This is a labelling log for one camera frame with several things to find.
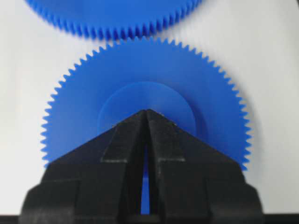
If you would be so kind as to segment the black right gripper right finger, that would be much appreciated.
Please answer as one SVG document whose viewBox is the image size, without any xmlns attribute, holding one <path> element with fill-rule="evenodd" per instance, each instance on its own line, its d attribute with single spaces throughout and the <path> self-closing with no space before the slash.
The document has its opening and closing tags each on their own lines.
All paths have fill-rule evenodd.
<svg viewBox="0 0 299 224">
<path fill-rule="evenodd" d="M 149 204 L 163 224 L 261 224 L 257 190 L 237 162 L 153 110 L 149 127 Z"/>
</svg>

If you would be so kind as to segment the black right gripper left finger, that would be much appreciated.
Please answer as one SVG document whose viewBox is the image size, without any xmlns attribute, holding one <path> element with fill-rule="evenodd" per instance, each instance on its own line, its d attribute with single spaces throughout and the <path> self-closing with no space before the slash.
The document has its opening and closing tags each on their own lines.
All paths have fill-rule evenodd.
<svg viewBox="0 0 299 224">
<path fill-rule="evenodd" d="M 53 161 L 26 195 L 21 224 L 118 224 L 141 211 L 147 113 Z"/>
</svg>

